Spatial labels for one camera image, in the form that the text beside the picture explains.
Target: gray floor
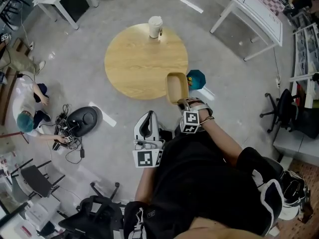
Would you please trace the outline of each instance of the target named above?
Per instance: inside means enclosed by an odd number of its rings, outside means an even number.
[[[59,175],[58,171],[66,174],[61,182],[63,189],[59,189],[56,196],[68,213],[75,212],[73,206],[93,193],[89,189],[91,181],[98,181],[106,194],[118,181],[121,183],[118,198],[132,199],[142,172],[135,168],[132,156],[136,121],[153,110],[167,128],[173,129],[180,117],[177,107],[170,105],[166,97],[150,101],[130,99],[115,90],[105,74],[104,55],[111,40],[126,27],[147,22],[153,15],[162,16],[165,26],[174,29],[184,41],[188,69],[200,69],[206,75],[204,91],[212,93],[208,96],[211,100],[197,91],[191,95],[210,104],[217,123],[242,147],[251,146],[261,155],[277,157],[272,147],[274,134],[266,133],[271,117],[259,118],[262,111],[271,108],[264,94],[280,95],[275,82],[274,50],[244,62],[244,56],[261,49],[263,44],[250,43],[253,32],[233,15],[213,35],[209,33],[230,0],[188,0],[202,8],[203,13],[180,0],[98,1],[97,8],[90,8],[80,18],[78,30],[59,16],[58,21],[53,22],[38,8],[27,24],[28,39],[35,42],[32,52],[35,61],[46,60],[36,81],[49,87],[48,111],[52,117],[62,112],[63,104],[71,104],[74,110],[93,102],[117,122],[112,127],[102,121],[94,132],[83,138],[85,158],[78,165],[66,162],[66,152],[50,151],[52,142],[47,145],[29,137],[27,145],[21,136],[14,138],[17,153],[25,159],[36,157],[36,163],[53,160],[54,167],[47,167],[52,179]],[[276,47],[275,52],[282,92],[289,87],[294,47],[293,29],[283,15],[280,19],[284,25],[284,41],[283,47]],[[6,124],[9,131],[17,130],[10,112]],[[79,153],[73,152],[69,158],[76,161]]]

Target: bracelet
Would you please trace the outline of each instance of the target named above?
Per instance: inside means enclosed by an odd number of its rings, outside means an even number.
[[[199,123],[200,125],[204,124],[206,121],[209,121],[209,120],[214,120],[215,118],[213,116],[208,116],[206,119],[204,119],[203,122]]]

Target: teal cap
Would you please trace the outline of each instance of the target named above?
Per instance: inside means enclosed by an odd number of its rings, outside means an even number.
[[[20,113],[18,118],[16,119],[16,124],[18,125],[19,129],[24,133],[29,133],[33,130],[33,118],[24,113]]]

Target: white cup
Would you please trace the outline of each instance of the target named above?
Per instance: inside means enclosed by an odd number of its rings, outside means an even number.
[[[160,16],[153,16],[149,19],[150,37],[158,38],[162,33],[163,21]]]

